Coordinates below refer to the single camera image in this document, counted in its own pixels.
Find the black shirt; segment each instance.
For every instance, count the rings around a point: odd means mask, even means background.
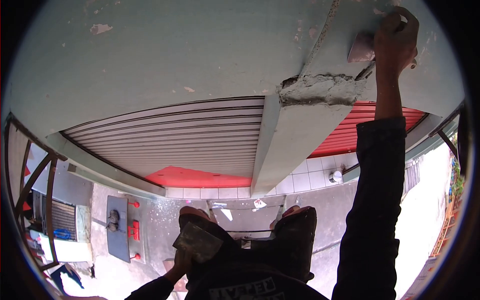
[[[395,299],[395,259],[405,169],[405,118],[357,125],[361,172],[347,229],[340,243],[337,283],[332,299]],[[155,279],[127,299],[167,299],[173,284]],[[205,274],[190,299],[326,299],[305,283],[263,264],[229,264]]]

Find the concrete floor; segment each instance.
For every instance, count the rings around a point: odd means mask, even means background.
[[[396,227],[396,234],[401,239],[400,254],[397,259],[398,298],[403,295],[404,290],[410,286],[418,271],[423,267],[428,252],[432,249],[431,243],[434,243],[438,236],[439,222],[441,226],[443,216],[441,202],[446,178],[449,178],[447,169],[450,161],[443,148],[440,148],[439,151],[432,152],[433,154],[430,156],[426,155],[427,163],[424,163],[420,169],[421,181],[412,190],[412,196],[407,195],[402,204],[402,213]],[[317,228],[311,266],[315,278],[308,284],[328,298],[331,297],[336,282],[339,244],[346,228],[345,218],[352,206],[356,188],[357,182],[355,181],[286,196],[287,207],[294,205],[297,196],[300,196],[302,206],[310,205],[317,210]],[[151,201],[138,199],[141,204],[139,214],[141,215],[145,247],[145,253],[142,255],[146,263],[132,261],[128,264],[108,254],[106,230],[101,225],[106,221],[108,195],[125,196],[100,185],[94,186],[91,241],[96,278],[91,279],[87,275],[81,274],[84,290],[79,289],[75,284],[65,284],[65,290],[73,296],[97,295],[110,300],[124,299],[141,285],[163,275],[165,268],[162,262],[175,255],[172,244],[180,233],[178,225],[180,208],[189,205],[206,209],[205,200],[157,199]],[[219,225],[225,230],[268,229],[269,224],[275,219],[278,206],[283,203],[284,197],[275,195],[262,198],[267,206],[255,212],[252,211],[255,208],[252,199],[215,200],[218,203],[227,203],[227,209],[231,211],[233,219],[229,221],[220,210],[215,210],[215,215]],[[175,296],[172,295],[171,299],[183,299],[184,296],[185,293],[179,293]]]

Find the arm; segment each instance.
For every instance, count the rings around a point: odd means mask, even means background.
[[[405,11],[397,9],[402,15],[407,14]],[[361,173],[340,244],[332,299],[396,297],[395,258],[399,240],[395,239],[395,225],[403,191],[406,137],[398,77],[416,55],[418,31],[415,17],[409,12],[406,17],[407,25],[396,32],[400,15],[387,16],[375,35],[375,121],[357,125]]]
[[[192,252],[179,251],[175,253],[175,263],[165,275],[150,281],[131,293],[128,300],[135,299],[159,299],[165,300],[173,291],[173,286],[183,275],[187,274],[192,267]]]

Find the person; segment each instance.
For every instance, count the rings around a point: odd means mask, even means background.
[[[375,33],[375,120],[357,125],[361,173],[340,243],[334,300],[396,298],[399,240],[395,225],[403,191],[406,137],[398,78],[417,55],[418,29],[418,20],[405,8],[396,7]],[[171,270],[127,299],[166,299],[184,274],[188,277],[186,299],[326,299],[306,284],[312,278],[313,207],[292,208],[275,224],[276,237],[253,250],[241,249],[205,212],[182,208],[180,227],[188,222],[223,240],[218,253],[198,264],[192,261],[191,252],[177,251]]]

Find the roller shutter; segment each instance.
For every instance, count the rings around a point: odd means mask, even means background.
[[[63,134],[149,179],[167,167],[251,179],[263,107],[263,96],[208,100],[96,120]]]
[[[356,152],[357,124],[374,120],[375,104],[372,101],[355,102],[352,111],[308,158]],[[425,112],[403,108],[403,115],[409,130],[423,118]]]

